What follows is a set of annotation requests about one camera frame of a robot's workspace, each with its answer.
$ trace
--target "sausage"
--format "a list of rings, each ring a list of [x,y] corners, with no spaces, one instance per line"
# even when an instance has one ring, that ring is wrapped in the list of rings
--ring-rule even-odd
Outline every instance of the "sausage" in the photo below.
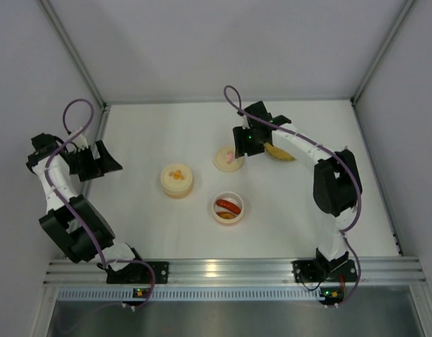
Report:
[[[230,212],[217,212],[217,215],[220,216],[222,219],[227,219],[227,220],[236,218],[236,216]]]
[[[230,212],[233,212],[234,214],[241,213],[241,209],[238,206],[234,205],[232,202],[229,202],[227,200],[219,199],[218,201],[216,201],[216,205],[223,207],[229,210]]]

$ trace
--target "gray wall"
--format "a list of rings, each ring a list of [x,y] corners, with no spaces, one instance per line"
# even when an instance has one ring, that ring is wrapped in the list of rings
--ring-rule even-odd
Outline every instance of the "gray wall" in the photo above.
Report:
[[[57,253],[38,218],[46,203],[25,167],[30,138],[65,137],[66,104],[89,94],[35,0],[0,1],[0,336],[27,336],[49,259]],[[71,111],[71,126],[88,111]]]
[[[432,0],[415,6],[358,111],[403,248],[432,291]]]
[[[349,98],[404,1],[51,2],[112,101]]]

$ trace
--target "white table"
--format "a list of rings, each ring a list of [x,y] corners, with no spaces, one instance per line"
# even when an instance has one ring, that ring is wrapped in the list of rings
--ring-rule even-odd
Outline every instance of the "white table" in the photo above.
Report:
[[[359,256],[396,256],[391,226],[348,101],[266,103],[275,116],[289,117],[303,132],[333,150],[346,145],[355,154],[363,186],[363,212],[349,232]],[[213,156],[233,143],[242,119],[227,103],[115,105],[104,141],[123,171],[93,181],[90,201],[107,219],[117,240],[144,258],[282,258],[314,256],[313,179],[298,162],[265,154],[246,157],[235,173],[222,173]],[[159,175],[183,163],[195,185],[185,199],[161,190]],[[232,190],[246,203],[246,215],[223,227],[209,207],[216,194]]]

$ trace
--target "metal bar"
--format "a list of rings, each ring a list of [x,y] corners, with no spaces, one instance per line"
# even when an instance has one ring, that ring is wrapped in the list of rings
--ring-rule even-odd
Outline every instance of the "metal bar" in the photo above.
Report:
[[[381,177],[381,175],[379,174],[379,169],[378,169],[377,163],[375,163],[375,160],[373,159],[372,150],[370,149],[370,146],[369,146],[369,144],[370,144],[369,138],[365,132],[364,124],[361,121],[360,115],[359,115],[358,110],[356,109],[356,105],[353,101],[351,102],[351,107],[353,108],[353,113],[355,115],[356,123],[358,124],[358,128],[359,128],[361,138],[362,138],[362,143],[364,144],[365,151],[367,153],[367,157],[369,158],[370,165],[372,166],[373,175],[374,175],[375,180],[377,181],[377,184],[378,184],[378,191],[379,191],[379,195],[381,197],[381,200],[383,201],[384,210],[386,212],[388,221],[392,227],[391,228],[392,233],[395,237],[395,241],[396,241],[396,244],[399,248],[400,253],[404,253],[405,252],[405,245],[401,241],[401,237],[399,235],[397,225],[395,224],[395,221],[393,220],[395,218],[395,216],[394,216],[394,212],[391,208],[391,199],[386,194],[386,189],[384,188],[384,180]]]
[[[131,288],[61,288],[58,301],[93,301],[93,302],[142,302],[144,298],[134,296]],[[245,301],[245,300],[321,300],[320,290],[308,291],[301,287],[270,289],[258,287],[207,287],[207,288],[155,288],[151,301]]]
[[[92,96],[99,104],[100,108],[103,109],[105,107],[103,97],[100,94],[96,83],[94,82],[94,80],[92,80],[89,71],[87,70],[82,58],[80,57],[80,54],[77,51],[77,48],[75,48],[74,44],[72,43],[72,40],[70,39],[66,29],[64,28],[64,25],[61,23],[61,20],[58,17],[58,14],[55,12],[55,9],[53,8],[51,2],[49,0],[37,0],[37,3],[39,4],[42,12],[50,22],[53,30],[55,30],[56,34],[60,38],[61,43],[71,57],[74,66],[77,68],[78,73],[84,80],[84,83],[90,90]]]
[[[412,298],[425,336],[432,337],[432,295],[428,285],[410,286]]]
[[[55,308],[55,302],[58,295],[57,288],[46,288],[43,287],[42,299],[39,302],[37,308],[36,317],[33,321],[30,334],[31,337],[44,337],[47,336],[48,328],[53,315],[53,309]]]
[[[164,286],[299,286],[292,270],[292,261],[295,260],[297,259],[169,260],[169,283]],[[361,258],[361,266],[362,286],[426,283],[417,258]],[[94,264],[74,264],[68,260],[51,262],[44,285],[114,287],[106,284],[106,273]]]
[[[359,101],[359,99],[361,98],[361,95],[367,88],[367,85],[377,71],[379,65],[381,64],[381,61],[384,59],[384,56],[386,56],[386,54],[390,50],[392,43],[395,41],[395,37],[401,30],[406,19],[409,17],[409,14],[414,8],[417,1],[418,0],[406,0],[406,2],[403,4],[399,14],[397,15],[397,18],[393,22],[388,34],[386,35],[386,38],[383,40],[383,43],[381,44],[376,56],[374,57],[372,64],[368,67],[365,76],[362,78],[358,88],[356,89],[355,94],[353,95],[354,104],[356,104],[356,102]]]
[[[261,97],[263,100],[268,102],[274,101],[301,101],[301,100],[350,100],[348,96],[337,96],[337,97],[328,97],[328,96],[320,96],[320,97],[310,97],[310,96],[301,96],[290,98],[288,96],[278,96],[278,97]],[[257,97],[242,97],[243,102],[256,102],[258,100]],[[140,100],[109,100],[107,101],[108,105],[137,105],[137,104],[181,104],[181,103],[219,103],[226,102],[223,95],[220,96],[211,96],[211,97],[203,97],[203,98],[170,98],[170,99],[140,99]]]

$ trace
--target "round container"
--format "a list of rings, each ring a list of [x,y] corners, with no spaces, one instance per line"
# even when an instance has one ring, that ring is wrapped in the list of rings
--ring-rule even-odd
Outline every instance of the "round container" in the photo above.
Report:
[[[192,190],[192,171],[184,164],[172,164],[161,172],[161,185],[171,198],[186,197]]]
[[[229,202],[232,202],[233,204],[235,204],[236,206],[238,206],[241,209],[241,213],[236,215],[236,218],[234,219],[224,219],[221,218],[220,216],[217,215],[217,212],[226,212],[229,211],[223,207],[217,206],[216,201],[218,201],[219,199],[223,199]],[[234,192],[222,192],[218,195],[216,195],[216,197],[213,200],[213,203],[211,205],[211,212],[213,217],[222,225],[225,226],[232,226],[235,225],[236,223],[239,222],[239,220],[242,219],[242,217],[244,216],[245,210],[244,210],[244,201],[242,200],[242,198],[234,193]]]
[[[214,165],[222,172],[235,172],[244,163],[244,158],[234,159],[235,149],[232,146],[222,147],[214,156]]]

